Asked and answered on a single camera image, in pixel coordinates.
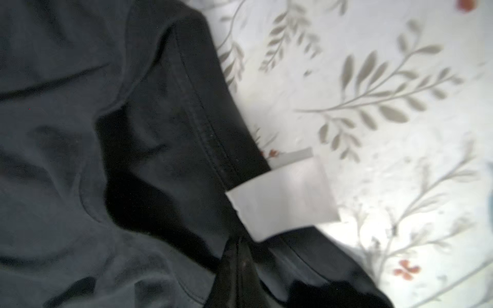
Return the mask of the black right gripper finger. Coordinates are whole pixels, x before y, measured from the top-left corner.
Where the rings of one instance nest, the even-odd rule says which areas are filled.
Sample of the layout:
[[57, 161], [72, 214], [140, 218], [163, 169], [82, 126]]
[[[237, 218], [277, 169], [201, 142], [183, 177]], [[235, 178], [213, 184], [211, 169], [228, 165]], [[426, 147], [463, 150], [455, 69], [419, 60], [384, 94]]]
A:
[[227, 241], [205, 307], [262, 308], [269, 303], [256, 272], [248, 243]]

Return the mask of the black t-shirt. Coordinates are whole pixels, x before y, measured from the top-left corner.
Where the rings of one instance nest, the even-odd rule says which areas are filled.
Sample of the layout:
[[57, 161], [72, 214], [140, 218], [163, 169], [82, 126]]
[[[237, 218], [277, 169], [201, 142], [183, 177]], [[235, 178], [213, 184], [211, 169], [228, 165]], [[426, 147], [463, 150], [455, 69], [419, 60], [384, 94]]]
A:
[[391, 307], [313, 227], [255, 243], [270, 171], [182, 1], [1, 2], [1, 306], [205, 307], [227, 241], [268, 307]]

